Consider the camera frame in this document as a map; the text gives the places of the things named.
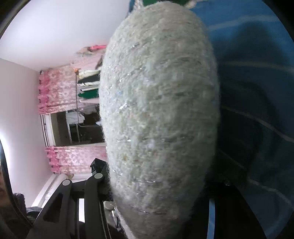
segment green fabric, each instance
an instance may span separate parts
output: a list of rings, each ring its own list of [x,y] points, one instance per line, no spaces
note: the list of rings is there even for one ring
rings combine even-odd
[[[185,5],[187,2],[189,2],[189,0],[170,0],[171,2],[173,3],[177,3],[177,4],[180,4],[180,5]],[[144,6],[148,6],[148,5],[151,5],[151,4],[154,4],[158,2],[157,0],[143,0],[143,4]]]
[[[98,89],[85,91],[84,93],[78,94],[78,96],[83,97],[84,99],[97,98],[99,97]]]

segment hanging clothes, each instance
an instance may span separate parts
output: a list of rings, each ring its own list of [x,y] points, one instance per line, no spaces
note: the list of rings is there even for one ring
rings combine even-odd
[[[84,48],[77,52],[72,60],[71,66],[80,70],[97,70],[103,61],[106,49],[87,51]]]
[[[81,103],[87,103],[87,104],[99,104],[100,99],[99,98],[93,98],[93,99],[83,99],[80,98],[79,100]]]
[[[79,71],[78,71],[78,77],[79,77],[79,79],[81,80],[81,79],[84,79],[84,78],[86,78],[86,77],[96,75],[96,74],[98,74],[100,71],[101,71],[101,67],[98,67],[97,70],[79,70]]]
[[[66,122],[69,125],[75,125],[77,123],[82,124],[85,120],[85,117],[79,112],[79,115],[76,111],[66,112],[65,114]]]
[[[84,99],[98,98],[98,97],[99,97],[98,89],[85,91],[84,93],[80,93],[80,94],[78,94],[78,96],[79,96],[79,97],[82,97],[82,98],[84,98]]]
[[[78,81],[78,84],[80,84],[80,83],[86,83],[86,82],[95,82],[95,81],[100,81],[100,72],[98,74],[96,74],[96,75],[93,75],[93,76],[89,76],[89,77],[80,79]]]
[[[79,83],[78,86],[82,87],[88,87],[88,86],[100,86],[100,81],[93,81],[93,82],[85,82],[85,83]]]
[[[94,90],[94,89],[98,89],[98,88],[99,88],[99,86],[82,87],[81,91],[85,92],[85,91]]]

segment pink object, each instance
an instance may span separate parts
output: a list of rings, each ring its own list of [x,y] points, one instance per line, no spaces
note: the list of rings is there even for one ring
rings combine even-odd
[[[106,49],[99,49],[88,53],[76,53],[71,60],[71,67],[81,70],[96,70],[98,63],[102,62]]]
[[[105,49],[107,45],[95,45],[92,47],[89,47],[89,51],[96,51],[96,50],[101,50]]]
[[[43,71],[39,77],[39,114],[76,109],[76,74],[69,65]],[[78,107],[86,104],[78,102]]]
[[[45,149],[51,171],[56,173],[91,172],[90,164],[95,158],[107,161],[106,147],[101,143],[47,147]]]

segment white garment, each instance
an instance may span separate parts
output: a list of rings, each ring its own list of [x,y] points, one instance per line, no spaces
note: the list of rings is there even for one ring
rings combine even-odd
[[[85,91],[89,91],[89,90],[93,90],[93,89],[98,89],[99,86],[89,86],[89,87],[83,87],[81,89],[81,91],[85,92]]]
[[[85,117],[79,112],[79,115],[76,111],[67,112],[65,114],[66,122],[70,125],[75,125],[77,123],[82,124],[85,120]]]
[[[100,100],[99,98],[92,98],[92,99],[80,99],[81,103],[90,103],[90,104],[99,104]]]
[[[97,70],[79,70],[78,71],[78,77],[81,80],[81,79],[84,79],[86,77],[96,75],[96,74],[99,73],[99,71],[101,71],[101,67],[98,67]]]
[[[78,86],[84,86],[84,87],[88,87],[88,86],[100,86],[100,81],[93,81],[93,82],[85,82],[85,83],[78,83]]]

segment white wall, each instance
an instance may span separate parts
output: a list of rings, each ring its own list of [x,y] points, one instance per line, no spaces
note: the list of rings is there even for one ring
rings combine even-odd
[[[31,0],[0,39],[0,58],[34,70],[68,64],[82,47],[108,44],[129,0]]]
[[[27,207],[52,175],[38,115],[38,72],[0,59],[0,139],[13,192]]]

